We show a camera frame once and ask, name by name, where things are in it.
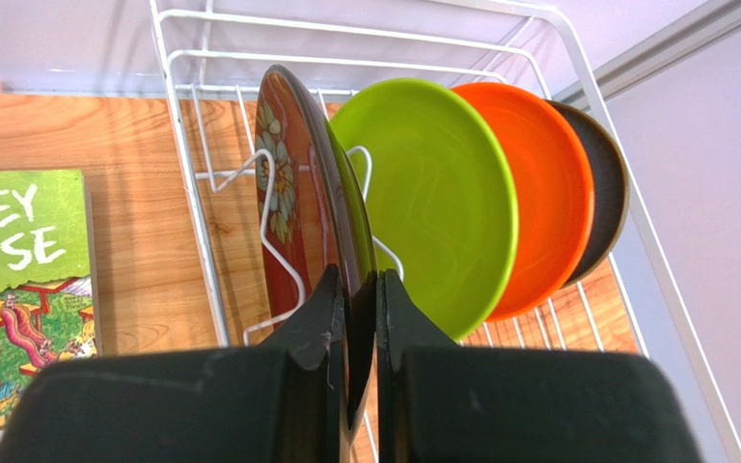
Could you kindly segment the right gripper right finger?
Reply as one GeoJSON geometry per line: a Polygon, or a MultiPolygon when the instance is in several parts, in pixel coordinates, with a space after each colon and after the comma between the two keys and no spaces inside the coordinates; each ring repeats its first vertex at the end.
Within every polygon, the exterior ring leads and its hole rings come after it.
{"type": "Polygon", "coordinates": [[[393,270],[376,289],[383,462],[698,462],[666,376],[635,354],[462,347],[393,270]]]}

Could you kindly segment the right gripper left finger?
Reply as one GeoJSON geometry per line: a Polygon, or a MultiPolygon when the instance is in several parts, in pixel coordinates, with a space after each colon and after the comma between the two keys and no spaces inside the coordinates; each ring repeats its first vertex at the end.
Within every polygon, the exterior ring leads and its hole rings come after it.
{"type": "Polygon", "coordinates": [[[0,462],[345,462],[343,285],[248,347],[73,360],[41,372],[0,462]]]}

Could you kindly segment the red floral plate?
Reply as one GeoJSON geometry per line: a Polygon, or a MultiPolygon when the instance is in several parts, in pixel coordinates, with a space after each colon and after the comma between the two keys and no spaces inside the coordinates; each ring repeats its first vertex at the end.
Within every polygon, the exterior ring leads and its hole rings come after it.
{"type": "Polygon", "coordinates": [[[367,400],[378,277],[359,180],[325,112],[282,65],[261,81],[255,147],[270,153],[256,166],[269,310],[290,312],[310,298],[327,267],[338,269],[347,422],[355,427],[367,400]]]}

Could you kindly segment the green plate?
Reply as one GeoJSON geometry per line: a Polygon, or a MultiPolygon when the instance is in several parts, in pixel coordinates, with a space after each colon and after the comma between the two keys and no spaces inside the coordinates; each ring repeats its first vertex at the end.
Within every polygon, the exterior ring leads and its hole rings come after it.
{"type": "Polygon", "coordinates": [[[495,311],[517,258],[519,213],[506,155],[480,113],[430,81],[395,78],[331,118],[366,185],[383,268],[402,269],[414,304],[453,340],[495,311]]]}

